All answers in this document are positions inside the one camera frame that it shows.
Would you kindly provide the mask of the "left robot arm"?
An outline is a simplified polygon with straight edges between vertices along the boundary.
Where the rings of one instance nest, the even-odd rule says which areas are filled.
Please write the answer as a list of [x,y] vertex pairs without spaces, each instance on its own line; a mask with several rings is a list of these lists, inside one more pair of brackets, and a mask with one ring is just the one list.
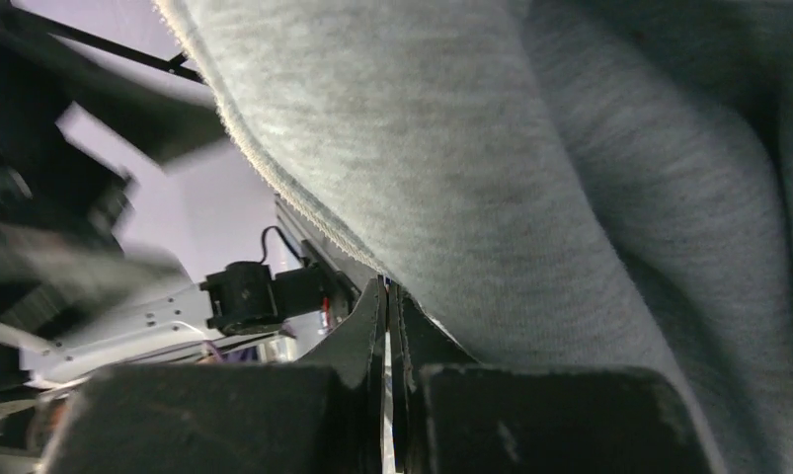
[[13,355],[50,352],[54,337],[178,273],[125,256],[113,229],[129,178],[68,142],[59,120],[79,106],[160,166],[226,138],[210,104],[137,83],[71,40],[143,59],[0,1],[0,446],[14,449],[7,422],[32,412],[36,392]]

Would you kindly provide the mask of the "grey zip-up jacket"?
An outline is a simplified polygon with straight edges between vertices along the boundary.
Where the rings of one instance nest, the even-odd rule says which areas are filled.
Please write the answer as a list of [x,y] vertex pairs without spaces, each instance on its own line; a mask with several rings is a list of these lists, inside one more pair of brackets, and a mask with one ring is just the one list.
[[793,473],[793,1],[163,1],[256,171],[480,361]]

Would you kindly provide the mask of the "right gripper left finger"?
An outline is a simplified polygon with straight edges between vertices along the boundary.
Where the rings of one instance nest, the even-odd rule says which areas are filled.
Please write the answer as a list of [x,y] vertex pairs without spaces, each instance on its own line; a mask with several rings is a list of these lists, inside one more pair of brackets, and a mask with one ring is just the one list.
[[72,396],[41,471],[378,473],[386,309],[373,279],[294,362],[100,370]]

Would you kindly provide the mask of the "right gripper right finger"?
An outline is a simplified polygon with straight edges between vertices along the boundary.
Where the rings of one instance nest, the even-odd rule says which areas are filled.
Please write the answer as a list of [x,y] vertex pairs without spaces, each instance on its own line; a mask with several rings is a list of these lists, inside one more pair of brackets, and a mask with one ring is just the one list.
[[400,473],[709,473],[678,393],[638,367],[480,365],[389,289]]

